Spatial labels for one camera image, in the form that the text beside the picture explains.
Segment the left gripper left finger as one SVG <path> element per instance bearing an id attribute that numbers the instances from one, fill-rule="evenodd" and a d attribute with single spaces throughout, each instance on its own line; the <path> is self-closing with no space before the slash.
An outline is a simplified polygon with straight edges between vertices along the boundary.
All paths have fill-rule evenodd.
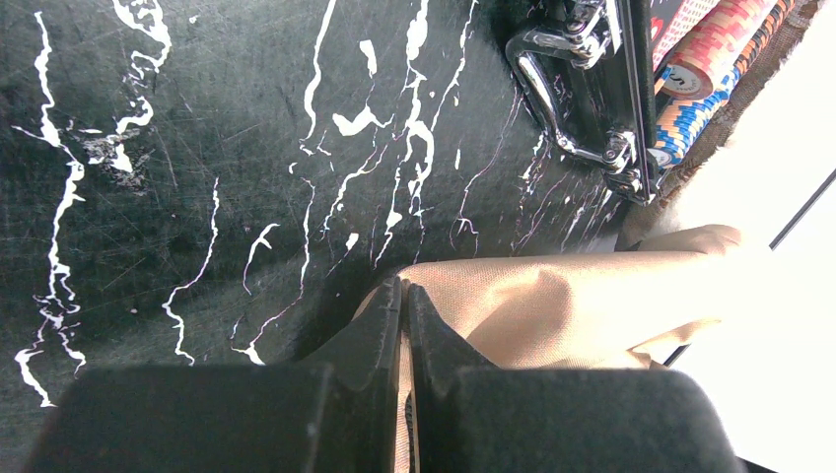
<path id="1" fill-rule="evenodd" d="M 28 472 L 389 472 L 402 284 L 391 278 L 304 359 L 145 366 L 75 381 Z"/>

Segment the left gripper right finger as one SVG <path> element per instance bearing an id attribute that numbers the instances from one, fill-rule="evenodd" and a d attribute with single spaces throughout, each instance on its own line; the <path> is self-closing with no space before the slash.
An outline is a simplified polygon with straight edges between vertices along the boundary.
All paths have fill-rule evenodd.
<path id="1" fill-rule="evenodd" d="M 419 472 L 743 472 L 698 384 L 666 370 L 502 369 L 413 285 Z"/>

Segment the tan fabric pet tent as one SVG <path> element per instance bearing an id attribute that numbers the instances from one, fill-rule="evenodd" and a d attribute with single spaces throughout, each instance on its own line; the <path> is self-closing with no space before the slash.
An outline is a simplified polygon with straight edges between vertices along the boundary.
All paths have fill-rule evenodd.
<path id="1" fill-rule="evenodd" d="M 422 287 L 441 319 L 502 369 L 666 370 L 674 348 L 737 316 L 757 261 L 740 232 L 710 225 L 635 250 L 421 263 L 402 284 L 395 472 L 414 472 L 413 364 L 405 313 Z"/>

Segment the black tent pole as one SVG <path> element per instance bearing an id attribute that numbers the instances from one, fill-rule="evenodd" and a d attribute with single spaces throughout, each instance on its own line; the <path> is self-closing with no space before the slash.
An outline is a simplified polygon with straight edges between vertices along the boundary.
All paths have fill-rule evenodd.
<path id="1" fill-rule="evenodd" d="M 769 248 L 774 251 L 780 244 L 792 233 L 796 226 L 807 215 L 810 209 L 818 202 L 818 200 L 826 193 L 830 186 L 835 181 L 835 170 L 830 172 L 827 177 L 817 186 L 817 188 L 810 194 L 810 196 L 803 202 L 800 208 L 793 214 L 787 223 L 781 228 L 776 236 L 770 241 Z M 690 344 L 677 347 L 670 356 L 663 362 L 665 368 L 671 368 L 676 361 L 690 348 Z"/>

